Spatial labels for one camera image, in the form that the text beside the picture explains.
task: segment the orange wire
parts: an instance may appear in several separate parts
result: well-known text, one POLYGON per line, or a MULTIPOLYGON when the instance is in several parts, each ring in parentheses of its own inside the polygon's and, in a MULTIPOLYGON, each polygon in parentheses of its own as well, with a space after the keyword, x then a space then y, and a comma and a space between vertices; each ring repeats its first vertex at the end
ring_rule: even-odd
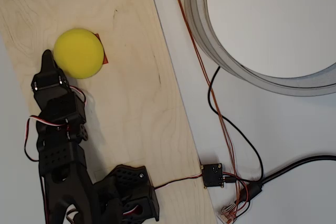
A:
MULTIPOLYGON (((196 52, 196 55, 197 55, 197 58, 198 58, 198 61, 199 61, 199 64, 201 66, 201 69, 202 69, 202 72, 203 72, 203 75, 205 77, 205 80, 208 84, 208 86, 210 85, 210 80, 209 80, 209 77, 206 73, 206 70, 205 70, 205 67, 204 67, 204 64, 203 64, 203 61, 202 61, 202 58, 201 58, 201 55, 198 51, 198 48, 197 48, 197 45, 196 45, 196 42, 194 40, 194 37, 193 37, 193 34, 192 34, 192 31, 190 29, 190 26, 189 26, 189 23, 187 21, 187 18, 185 16, 185 13, 184 13, 184 9, 183 9, 183 5, 182 5, 182 2, 181 0, 177 0, 178 1, 178 4, 180 6, 180 10, 181 10, 181 13, 182 13, 182 16, 183 16, 183 19, 184 19, 184 22, 187 26, 187 30, 188 30, 188 33, 190 35, 190 39, 193 43, 193 47, 195 49, 195 52, 196 52)), ((237 175, 237 170, 236 170, 236 162, 235 162, 235 155, 234 155, 234 149, 233 149, 233 144, 232 144, 232 141, 231 141, 231 138, 230 136, 228 135, 228 132, 227 132, 227 128, 226 128, 226 125, 224 123, 224 120, 222 118, 222 114, 220 112, 220 109, 218 107, 218 104, 217 104, 217 100, 216 100, 216 97, 215 97, 215 93, 213 91, 213 89, 211 89, 211 95, 213 97, 213 100, 214 100, 214 103, 215 103, 215 106, 216 106, 216 110, 218 112, 218 118, 219 118, 219 121, 220 121, 220 126, 222 128, 222 131, 223 131, 223 135, 224 135, 224 138, 225 138, 225 142, 226 142, 226 145, 228 147, 228 151, 229 151, 229 155, 230 155, 230 159, 231 159, 231 163, 232 163, 232 166, 233 166, 233 170, 234 170, 234 174, 237 175)), ((237 198, 239 198, 239 191, 240 191, 240 186, 236 184, 236 195, 237 195, 237 198)))
MULTIPOLYGON (((232 174, 232 173, 226 173, 226 172, 223 172, 223 174, 225 174, 225 175, 229 175, 229 176, 233 176, 233 177, 236 177, 236 178, 238 178, 238 179, 241 179, 240 177, 238 177, 238 176, 236 176, 236 175, 234 175, 234 174, 232 174)), ((244 185, 244 187, 245 187, 245 189, 246 189, 246 200, 245 200, 245 203, 242 205, 241 208, 239 208, 239 209, 237 209, 236 211, 233 212, 234 214, 237 213, 238 211, 242 210, 242 209, 246 206, 246 204, 247 204, 247 202, 248 202, 248 199, 249 199, 249 194, 248 194, 248 188, 247 188, 247 185, 246 185, 246 183, 245 183, 244 181, 242 181, 242 183, 243 183, 243 185, 244 185)))

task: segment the small black module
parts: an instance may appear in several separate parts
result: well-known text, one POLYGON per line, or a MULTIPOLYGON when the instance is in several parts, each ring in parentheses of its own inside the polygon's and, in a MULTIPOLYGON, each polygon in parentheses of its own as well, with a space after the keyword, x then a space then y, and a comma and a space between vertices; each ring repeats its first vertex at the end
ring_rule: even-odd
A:
POLYGON ((222 164, 201 165, 204 187, 224 187, 222 164))

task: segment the connector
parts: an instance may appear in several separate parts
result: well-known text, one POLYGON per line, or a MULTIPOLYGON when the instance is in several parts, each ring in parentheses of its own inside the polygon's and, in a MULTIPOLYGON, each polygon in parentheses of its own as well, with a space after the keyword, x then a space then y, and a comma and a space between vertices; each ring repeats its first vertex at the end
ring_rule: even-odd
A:
POLYGON ((223 224, 232 224, 236 221, 237 217, 231 211, 218 212, 217 217, 221 220, 223 224))
POLYGON ((237 182, 236 177, 230 177, 230 176, 224 177, 223 180, 224 180, 224 183, 236 183, 237 182))

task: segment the black cable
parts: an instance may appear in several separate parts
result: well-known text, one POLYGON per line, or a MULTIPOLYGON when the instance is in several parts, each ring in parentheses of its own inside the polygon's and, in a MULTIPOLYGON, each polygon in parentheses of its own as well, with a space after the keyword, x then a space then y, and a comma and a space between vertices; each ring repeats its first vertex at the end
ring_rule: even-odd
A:
POLYGON ((27 147, 28 134, 29 134, 29 120, 30 120, 30 118, 28 118, 27 123, 26 123, 26 135, 25 135, 24 151, 25 151, 26 157, 27 157, 30 161, 32 161, 32 162, 38 162, 38 160, 35 160, 35 159, 31 158, 31 157, 29 156, 29 154, 27 153, 27 148, 26 148, 26 147, 27 147))
POLYGON ((71 224, 75 224, 74 220, 71 219, 71 218, 69 217, 69 214, 71 214, 71 213, 73 213, 73 212, 79 212, 79 211, 78 211, 76 208, 73 208, 73 209, 67 211, 67 213, 66 213, 66 219, 67 219, 71 224))
MULTIPOLYGON (((214 109, 214 107, 212 106, 211 104, 211 100, 210 100, 210 93, 211 93, 211 89, 212 89, 212 85, 214 83, 214 80, 216 78, 216 75, 218 74, 219 70, 221 69, 221 67, 218 67, 216 72, 214 73, 214 76, 212 77, 211 79, 211 82, 210 82, 210 85, 209 85, 209 89, 208 89, 208 103, 209 103, 209 106, 210 108, 212 109, 213 112, 215 112, 217 115, 218 115, 218 112, 214 109)), ((248 179, 237 179, 237 180, 241 180, 241 181, 244 181, 244 182, 249 182, 249 183, 254 183, 254 182, 261 182, 262 181, 262 178, 264 177, 264 165, 263 165, 263 162, 261 160, 261 157, 257 151, 257 149, 252 145, 252 143, 249 141, 249 139, 247 139, 247 137, 243 134, 243 132, 233 123, 231 122, 228 118, 226 118, 225 116, 221 115, 222 118, 227 121, 229 124, 231 124, 231 126, 233 128, 235 128, 239 133, 240 135, 246 140, 246 142, 251 146, 251 148, 253 149, 253 151, 256 153, 258 159, 259 159, 259 163, 260 163, 260 168, 261 168, 261 175, 260 175, 260 178, 258 180, 248 180, 248 179)))
POLYGON ((244 213, 247 212, 247 210, 250 208, 250 205, 251 205, 251 201, 249 200, 248 203, 247 203, 247 208, 242 212, 240 213, 239 215, 237 215, 237 218, 242 216, 244 213))
POLYGON ((306 158, 303 158, 301 160, 298 160, 286 167, 284 167, 283 169, 265 177, 262 181, 261 181, 261 184, 264 185, 268 182, 270 182, 271 180, 289 172, 290 170, 298 167, 298 166, 301 166, 301 165, 304 165, 304 164, 307 164, 307 163, 310 163, 310 162, 314 162, 314 161, 321 161, 321 160, 330 160, 330 161, 336 161, 336 156, 333 156, 333 155, 318 155, 318 156, 312 156, 312 157, 306 157, 306 158))
POLYGON ((188 178, 180 178, 180 179, 175 179, 175 180, 172 180, 172 181, 169 181, 161 186, 157 186, 157 187, 154 187, 154 190, 157 190, 157 189, 160 189, 170 183, 173 183, 173 182, 177 182, 177 181, 183 181, 183 180, 186 180, 186 179, 196 179, 196 178, 200 178, 202 176, 202 174, 198 175, 197 177, 188 177, 188 178))

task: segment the cable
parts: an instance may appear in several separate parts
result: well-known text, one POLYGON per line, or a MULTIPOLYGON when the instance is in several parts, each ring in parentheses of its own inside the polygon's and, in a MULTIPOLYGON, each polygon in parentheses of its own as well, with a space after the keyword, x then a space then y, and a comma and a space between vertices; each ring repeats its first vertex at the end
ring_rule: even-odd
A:
MULTIPOLYGON (((185 12, 184 12, 184 9, 183 9, 183 5, 182 5, 182 2, 181 0, 177 0, 178 2, 178 5, 180 7, 180 11, 181 11, 181 14, 183 16, 183 20, 185 22, 185 25, 186 25, 186 28, 188 30, 188 33, 189 33, 189 36, 190 36, 190 39, 192 41, 192 44, 193 44, 193 47, 194 47, 194 50, 195 50, 195 53, 197 55, 197 59, 199 61, 199 65, 202 69, 202 72, 203 72, 203 75, 204 75, 204 78, 207 82, 208 85, 210 85, 210 81, 209 81, 209 77, 207 75, 207 72, 206 72, 206 69, 204 67, 204 64, 203 64, 203 60, 202 60, 202 57, 198 51, 198 48, 197 48, 197 45, 196 45, 196 42, 195 42, 195 39, 193 37, 193 34, 192 34, 192 31, 190 29, 190 25, 188 23, 188 20, 186 18, 186 15, 185 15, 185 12)), ((223 120, 223 118, 220 116, 221 113, 220 113, 220 109, 219 109, 219 106, 217 104, 217 101, 216 101, 216 96, 215 96, 215 92, 210 89, 211 91, 211 94, 212 94, 212 97, 213 97, 213 100, 214 100, 214 103, 215 103, 215 106, 216 106, 216 110, 218 111, 218 118, 219 118, 219 122, 220 122, 220 126, 222 128, 222 131, 223 131, 223 135, 224 135, 224 139, 225 139, 225 142, 226 142, 226 145, 227 145, 227 148, 228 148, 228 151, 229 151, 229 155, 230 155, 230 160, 231 160, 231 164, 232 164, 232 167, 233 167, 233 173, 235 175, 237 175, 237 170, 236 170, 236 164, 235 164, 235 153, 234 153, 234 150, 233 150, 233 144, 232 144, 232 141, 230 139, 230 135, 228 134, 228 131, 227 131, 227 128, 226 128, 226 125, 225 125, 225 122, 223 120)), ((237 198, 239 198, 239 193, 240 193, 240 186, 239 186, 239 183, 237 184, 236 183, 236 195, 237 195, 237 198)))
MULTIPOLYGON (((211 89, 212 89, 212 85, 213 85, 213 83, 214 83, 214 80, 215 80, 215 78, 216 78, 216 76, 217 76, 217 74, 218 74, 218 72, 219 72, 220 69, 221 69, 221 67, 218 67, 218 68, 216 69, 216 71, 215 71, 215 73, 214 73, 214 75, 213 75, 213 77, 212 77, 212 79, 211 79, 209 88, 208 88, 208 103, 209 103, 209 106, 210 106, 210 108, 212 109, 212 111, 215 112, 217 115, 218 115, 218 112, 214 109, 214 107, 213 107, 212 104, 211 104, 211 100, 210 100, 210 92, 211 92, 211 89)), ((256 155, 257 155, 257 157, 258 157, 258 159, 259 159, 260 169, 261 169, 260 178, 259 178, 258 180, 255 180, 255 181, 253 181, 253 180, 248 180, 248 179, 242 179, 242 178, 240 178, 240 179, 238 179, 238 180, 241 180, 241 181, 244 181, 244 182, 250 182, 250 183, 252 183, 252 182, 260 182, 260 181, 262 181, 262 178, 264 177, 264 165, 263 165, 263 162, 262 162, 262 160, 261 160, 261 157, 260 157, 260 155, 259 155, 257 149, 253 146, 253 144, 250 142, 250 140, 244 135, 244 133, 243 133, 243 132, 242 132, 242 131, 241 131, 241 130, 240 130, 240 129, 233 123, 233 122, 231 122, 231 120, 230 120, 229 118, 223 116, 222 114, 221 114, 221 116, 222 116, 222 118, 223 118, 225 121, 227 121, 229 124, 231 124, 231 126, 232 126, 233 128, 235 128, 235 129, 240 133, 240 135, 245 139, 245 141, 249 144, 249 146, 251 146, 251 148, 252 148, 253 151, 256 153, 256 155)))
POLYGON ((136 205, 133 209, 127 211, 127 212, 123 212, 122 215, 126 216, 126 215, 131 215, 132 213, 134 213, 136 211, 136 209, 138 208, 139 205, 136 205))
POLYGON ((237 215, 237 218, 239 218, 239 217, 242 216, 244 213, 246 213, 247 210, 250 208, 250 205, 251 205, 251 201, 249 201, 249 202, 247 203, 247 208, 246 208, 242 213, 240 213, 240 214, 237 215))
POLYGON ((46 125, 50 125, 50 126, 55 126, 55 127, 63 126, 64 124, 50 123, 50 122, 48 122, 48 121, 46 121, 46 120, 44 120, 44 119, 42 119, 42 118, 39 118, 39 117, 37 117, 37 116, 35 116, 35 115, 31 115, 30 117, 28 117, 28 119, 27 119, 27 123, 26 123, 26 130, 25 130, 25 144, 24 144, 24 151, 25 151, 25 154, 26 154, 27 158, 28 158, 30 161, 32 161, 32 162, 38 162, 38 159, 33 159, 33 158, 31 158, 31 157, 28 155, 28 153, 27 153, 27 149, 26 149, 26 147, 27 147, 27 141, 28 141, 28 135, 29 135, 29 121, 30 121, 30 119, 34 119, 34 120, 36 120, 36 121, 38 121, 38 122, 40 122, 40 123, 43 123, 43 124, 46 124, 46 125))
POLYGON ((235 183, 236 181, 239 181, 239 182, 242 184, 242 186, 246 189, 246 200, 245 200, 245 203, 244 203, 244 205, 243 205, 240 209, 237 209, 237 210, 236 210, 236 212, 237 212, 237 211, 243 209, 243 207, 245 207, 246 203, 249 202, 249 190, 248 190, 248 187, 247 187, 246 183, 245 183, 240 177, 238 177, 238 176, 236 176, 236 175, 234 175, 234 174, 231 174, 231 173, 226 173, 226 172, 223 172, 223 174, 229 176, 229 177, 223 177, 223 181, 224 181, 225 183, 228 183, 228 182, 227 182, 227 179, 228 179, 228 178, 230 178, 230 179, 231 179, 231 178, 236 178, 235 181, 234 181, 234 180, 232 180, 232 181, 234 181, 234 183, 235 183))
POLYGON ((310 163, 310 162, 314 162, 314 161, 322 161, 322 160, 330 160, 330 161, 336 161, 336 156, 333 156, 333 155, 318 155, 318 156, 312 156, 312 157, 306 157, 306 158, 303 158, 301 160, 298 160, 286 167, 284 167, 283 169, 265 177, 262 181, 261 181, 261 184, 264 185, 270 181, 272 181, 273 179, 289 172, 290 170, 293 170, 294 168, 298 167, 298 166, 301 166, 301 165, 304 165, 304 164, 307 164, 307 163, 310 163))
POLYGON ((193 175, 193 176, 190 176, 190 177, 185 177, 185 178, 175 179, 175 180, 169 181, 169 182, 167 182, 167 183, 165 183, 165 184, 163 184, 163 185, 161 185, 161 186, 157 186, 157 187, 155 187, 154 190, 161 189, 161 188, 163 188, 163 187, 165 187, 165 186, 170 185, 170 184, 173 183, 173 182, 183 181, 183 180, 186 180, 186 179, 196 179, 196 178, 199 178, 199 177, 201 177, 201 176, 202 176, 202 173, 197 174, 197 175, 193 175))
POLYGON ((67 214, 66 214, 66 219, 71 223, 71 224, 75 224, 74 220, 71 219, 69 217, 69 214, 73 213, 73 212, 79 212, 76 208, 73 208, 73 209, 70 209, 69 211, 67 211, 67 214))
POLYGON ((80 94, 83 96, 83 98, 84 98, 83 103, 84 103, 84 106, 86 106, 86 104, 87 104, 87 99, 86 99, 86 96, 85 96, 84 92, 83 92, 80 88, 77 88, 77 87, 75 87, 75 86, 69 86, 69 88, 71 88, 71 89, 77 91, 78 93, 80 93, 80 94))

